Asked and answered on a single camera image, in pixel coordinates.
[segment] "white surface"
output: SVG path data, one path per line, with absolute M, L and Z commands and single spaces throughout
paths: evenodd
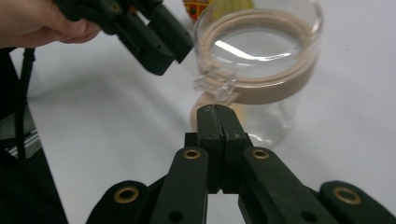
M 165 3 L 189 24 L 181 0 Z M 318 68 L 275 152 L 308 187 L 343 180 L 396 215 L 396 2 L 320 3 Z M 167 173 L 199 95 L 193 52 L 163 77 L 145 72 L 115 36 L 50 44 L 36 58 L 29 106 L 70 223 L 84 223 L 112 185 L 149 185 Z M 243 223 L 236 198 L 211 196 L 207 223 Z

